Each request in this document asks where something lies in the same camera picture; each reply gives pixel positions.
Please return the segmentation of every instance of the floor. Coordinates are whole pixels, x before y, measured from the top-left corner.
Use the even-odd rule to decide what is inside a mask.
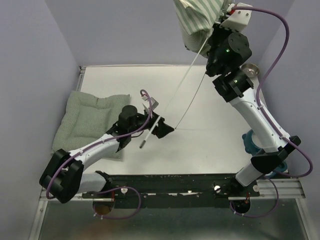
[[[272,208],[274,200],[252,201],[251,214]],[[142,209],[127,220],[93,217],[92,203],[49,202],[40,240],[306,240],[294,199],[280,200],[276,212],[258,219],[230,209]]]

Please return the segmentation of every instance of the white table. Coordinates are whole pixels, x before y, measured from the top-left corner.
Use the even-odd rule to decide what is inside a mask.
[[[85,70],[81,92],[105,98],[130,94],[131,103],[143,111],[140,89],[159,102],[162,115],[187,66],[97,66]],[[164,113],[165,123],[175,127],[192,100],[205,72],[194,66]],[[241,115],[216,92],[213,78],[203,83],[178,129],[162,139],[152,135],[143,149],[135,138],[121,159],[101,159],[88,168],[108,174],[220,174],[236,173],[250,160],[242,134],[250,127]]]

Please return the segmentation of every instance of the striped cloth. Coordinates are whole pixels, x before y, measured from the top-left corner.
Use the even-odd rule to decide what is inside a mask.
[[[198,52],[212,34],[212,27],[221,14],[222,7],[229,0],[173,0],[176,15],[186,48]],[[206,44],[200,54],[207,58],[210,45]]]

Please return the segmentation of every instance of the teal object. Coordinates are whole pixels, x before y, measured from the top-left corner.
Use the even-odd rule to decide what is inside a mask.
[[[242,135],[243,144],[244,144],[244,150],[251,154],[252,156],[256,155],[261,148],[255,145],[254,141],[252,140],[252,134],[254,131],[251,129],[247,133]],[[287,163],[284,161],[282,162],[275,170],[278,172],[285,172],[288,169]],[[270,172],[269,174],[266,174],[268,178],[273,178],[277,173],[275,171]]]

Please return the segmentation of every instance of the pillow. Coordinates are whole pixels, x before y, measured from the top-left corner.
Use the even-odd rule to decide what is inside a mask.
[[[71,151],[99,139],[118,120],[122,108],[130,103],[130,95],[98,98],[91,94],[72,91],[52,144],[53,152]],[[120,158],[119,152],[108,158]]]

